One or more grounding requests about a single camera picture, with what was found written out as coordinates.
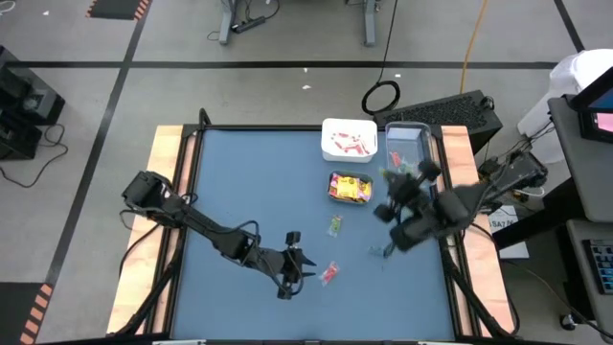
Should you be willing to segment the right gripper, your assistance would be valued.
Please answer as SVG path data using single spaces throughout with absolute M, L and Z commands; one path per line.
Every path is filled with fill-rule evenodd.
M 387 202 L 379 204 L 375 216 L 385 223 L 395 220 L 401 223 L 413 216 L 422 217 L 433 213 L 430 196 L 420 187 L 423 175 L 398 174 L 389 170 L 382 172 L 388 185 Z

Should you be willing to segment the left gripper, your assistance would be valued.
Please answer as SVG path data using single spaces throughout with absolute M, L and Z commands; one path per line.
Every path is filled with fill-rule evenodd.
M 316 266 L 303 252 L 302 248 L 289 246 L 284 251 L 270 248 L 259 250 L 258 263 L 263 272 L 278 287 L 277 297 L 290 300 L 302 291 L 305 278 L 315 276 L 315 272 L 304 272 L 303 265 Z

